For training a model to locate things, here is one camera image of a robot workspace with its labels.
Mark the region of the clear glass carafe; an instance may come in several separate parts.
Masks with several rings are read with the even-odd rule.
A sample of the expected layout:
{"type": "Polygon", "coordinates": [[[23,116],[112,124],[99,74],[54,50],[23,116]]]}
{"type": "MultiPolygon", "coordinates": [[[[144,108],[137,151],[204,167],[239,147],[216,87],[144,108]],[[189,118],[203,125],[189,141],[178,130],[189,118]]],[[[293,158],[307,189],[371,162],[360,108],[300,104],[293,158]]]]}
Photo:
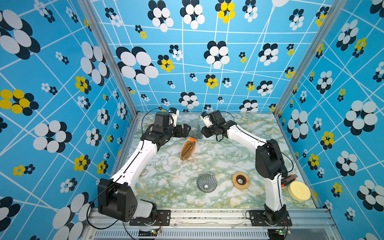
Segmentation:
{"type": "Polygon", "coordinates": [[[201,133],[201,127],[198,123],[188,123],[188,125],[191,127],[191,130],[188,135],[190,138],[193,138],[195,140],[203,138],[203,134],[201,133]]]}

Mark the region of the ribbed glass dripper cone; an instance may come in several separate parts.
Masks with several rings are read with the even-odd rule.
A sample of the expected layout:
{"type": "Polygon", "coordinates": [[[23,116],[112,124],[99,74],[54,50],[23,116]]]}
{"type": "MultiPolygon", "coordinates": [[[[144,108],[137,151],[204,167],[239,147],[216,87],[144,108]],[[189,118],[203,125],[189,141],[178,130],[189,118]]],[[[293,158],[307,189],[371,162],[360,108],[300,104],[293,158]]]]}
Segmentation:
{"type": "Polygon", "coordinates": [[[217,179],[211,173],[202,173],[197,177],[197,187],[203,193],[211,193],[217,188],[217,179]]]}

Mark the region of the round wooden dripper holder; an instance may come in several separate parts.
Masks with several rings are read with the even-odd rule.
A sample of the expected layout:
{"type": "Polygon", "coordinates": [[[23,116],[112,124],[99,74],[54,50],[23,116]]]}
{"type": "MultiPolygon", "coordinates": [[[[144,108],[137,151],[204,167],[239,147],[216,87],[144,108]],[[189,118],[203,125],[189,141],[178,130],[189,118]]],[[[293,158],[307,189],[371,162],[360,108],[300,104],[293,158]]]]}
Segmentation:
{"type": "Polygon", "coordinates": [[[232,177],[232,181],[234,186],[240,190],[247,189],[251,184],[250,178],[243,172],[236,172],[232,177]]]}

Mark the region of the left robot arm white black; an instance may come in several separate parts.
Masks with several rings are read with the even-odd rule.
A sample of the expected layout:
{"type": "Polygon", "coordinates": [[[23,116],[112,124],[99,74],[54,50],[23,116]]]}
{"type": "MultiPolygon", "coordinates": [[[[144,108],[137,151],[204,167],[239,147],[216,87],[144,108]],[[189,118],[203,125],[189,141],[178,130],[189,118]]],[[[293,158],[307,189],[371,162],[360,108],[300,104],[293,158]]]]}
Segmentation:
{"type": "Polygon", "coordinates": [[[157,205],[138,200],[134,194],[135,184],[149,160],[169,142],[171,138],[186,138],[191,127],[178,125],[179,111],[170,108],[158,112],[154,123],[143,132],[139,144],[126,163],[109,180],[98,184],[98,212],[125,223],[141,218],[147,224],[155,222],[157,205]]]}

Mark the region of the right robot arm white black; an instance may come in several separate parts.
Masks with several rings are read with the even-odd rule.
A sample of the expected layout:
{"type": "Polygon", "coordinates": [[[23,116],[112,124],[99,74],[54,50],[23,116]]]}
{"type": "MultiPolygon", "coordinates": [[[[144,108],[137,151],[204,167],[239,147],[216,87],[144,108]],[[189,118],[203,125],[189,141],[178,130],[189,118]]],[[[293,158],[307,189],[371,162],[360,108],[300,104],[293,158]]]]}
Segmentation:
{"type": "Polygon", "coordinates": [[[222,136],[238,142],[255,154],[255,168],[265,185],[266,223],[276,226],[284,222],[287,226],[292,226],[282,194],[282,178],[286,177],[289,171],[278,142],[257,137],[236,122],[226,121],[219,110],[209,114],[202,113],[201,120],[205,124],[201,132],[206,138],[222,136]]]}

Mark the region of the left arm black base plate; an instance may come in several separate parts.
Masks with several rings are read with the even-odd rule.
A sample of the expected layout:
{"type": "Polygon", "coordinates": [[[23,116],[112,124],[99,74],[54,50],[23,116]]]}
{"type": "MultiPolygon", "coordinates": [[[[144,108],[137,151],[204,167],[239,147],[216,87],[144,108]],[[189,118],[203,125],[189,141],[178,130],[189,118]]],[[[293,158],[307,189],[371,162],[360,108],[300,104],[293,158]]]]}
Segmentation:
{"type": "Polygon", "coordinates": [[[130,226],[169,226],[171,220],[171,210],[157,210],[152,212],[148,218],[136,217],[129,222],[130,226]]]}

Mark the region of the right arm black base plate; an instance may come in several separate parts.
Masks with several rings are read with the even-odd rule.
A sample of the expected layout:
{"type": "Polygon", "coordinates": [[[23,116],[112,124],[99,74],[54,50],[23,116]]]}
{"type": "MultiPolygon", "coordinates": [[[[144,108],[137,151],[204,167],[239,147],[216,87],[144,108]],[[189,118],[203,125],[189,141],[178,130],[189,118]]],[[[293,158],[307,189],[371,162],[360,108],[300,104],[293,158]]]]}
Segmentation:
{"type": "Polygon", "coordinates": [[[251,221],[253,227],[291,227],[293,225],[291,217],[285,209],[277,212],[250,210],[247,211],[246,217],[251,221]]]}

